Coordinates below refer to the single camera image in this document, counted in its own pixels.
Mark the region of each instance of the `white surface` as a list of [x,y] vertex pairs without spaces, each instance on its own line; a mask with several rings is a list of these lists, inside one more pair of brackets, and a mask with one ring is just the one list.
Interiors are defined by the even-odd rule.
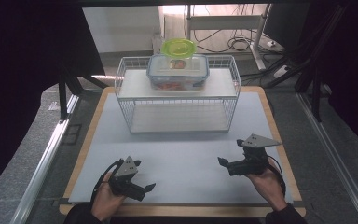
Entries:
[[[257,93],[241,93],[228,133],[160,134],[130,134],[117,97],[109,94],[69,202],[89,202],[103,171],[132,156],[142,161],[132,182],[141,187],[156,183],[142,203],[267,203],[246,177],[230,176],[217,160],[243,160],[236,140],[251,133],[272,137]],[[266,151],[279,161],[275,147]],[[292,203],[290,189],[286,195]],[[138,202],[126,199],[125,203]]]
[[98,52],[104,53],[152,50],[152,37],[163,27],[160,8],[86,7],[83,12]]
[[202,91],[156,91],[150,86],[146,70],[127,70],[118,97],[237,97],[228,68],[211,68],[209,72]]
[[281,77],[285,73],[287,73],[288,70],[289,70],[289,68],[287,67],[287,65],[284,65],[278,71],[275,72],[274,77],[275,78]]
[[132,133],[228,131],[223,103],[136,105]]

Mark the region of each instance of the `white wall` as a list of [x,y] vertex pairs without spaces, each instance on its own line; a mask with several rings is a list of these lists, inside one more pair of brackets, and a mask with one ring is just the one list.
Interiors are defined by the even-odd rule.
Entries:
[[97,50],[152,50],[152,36],[161,34],[158,7],[83,8]]

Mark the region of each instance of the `metal rail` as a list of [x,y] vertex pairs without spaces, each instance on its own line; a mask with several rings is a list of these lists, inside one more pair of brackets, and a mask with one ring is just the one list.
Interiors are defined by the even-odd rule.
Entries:
[[39,190],[42,188],[43,182],[45,181],[48,168],[50,167],[54,159],[54,155],[57,152],[59,144],[62,140],[62,136],[65,133],[66,127],[68,126],[69,119],[75,109],[77,100],[78,97],[74,95],[72,95],[72,97],[69,99],[68,118],[65,120],[60,120],[57,124],[57,127],[55,128],[50,140],[48,141],[48,146],[46,147],[45,152],[43,153],[43,156],[40,159],[36,170],[34,171],[34,175],[31,178],[31,181],[21,198],[19,205],[17,206],[16,212],[14,213],[10,224],[25,223],[28,216],[30,215],[32,207],[34,206],[34,201],[36,200],[37,194],[39,193]]
[[311,122],[312,128],[318,135],[318,138],[324,146],[324,150],[326,151],[328,158],[336,169],[336,172],[342,184],[344,185],[345,190],[348,192],[358,212],[358,185],[356,181],[353,179],[344,161],[339,156],[327,131],[324,129],[324,126],[312,115],[312,111],[310,110],[310,102],[308,101],[307,96],[305,96],[305,93],[298,93],[297,98],[299,99],[305,113]]

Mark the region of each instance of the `container lid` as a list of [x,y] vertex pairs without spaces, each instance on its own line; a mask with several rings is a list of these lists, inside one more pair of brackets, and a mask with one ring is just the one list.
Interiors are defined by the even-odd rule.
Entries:
[[206,78],[209,76],[208,58],[205,55],[194,54],[191,58],[169,59],[163,54],[156,54],[150,58],[147,75],[149,77]]
[[183,38],[167,40],[161,46],[161,53],[175,59],[189,58],[196,51],[196,44],[193,41]]

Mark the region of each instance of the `clear plastic container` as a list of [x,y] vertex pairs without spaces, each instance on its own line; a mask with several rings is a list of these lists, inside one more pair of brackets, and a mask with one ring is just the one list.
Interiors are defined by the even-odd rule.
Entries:
[[200,91],[209,76],[209,64],[207,57],[199,54],[184,59],[157,54],[151,57],[146,73],[155,90]]

